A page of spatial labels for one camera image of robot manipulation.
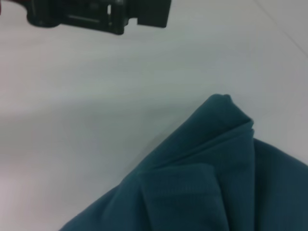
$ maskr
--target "teal fabric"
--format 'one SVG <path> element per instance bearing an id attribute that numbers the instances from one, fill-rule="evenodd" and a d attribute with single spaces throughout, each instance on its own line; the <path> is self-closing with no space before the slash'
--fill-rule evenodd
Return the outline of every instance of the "teal fabric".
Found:
<path id="1" fill-rule="evenodd" d="M 61 231 L 308 231 L 308 167 L 213 95 Z"/>

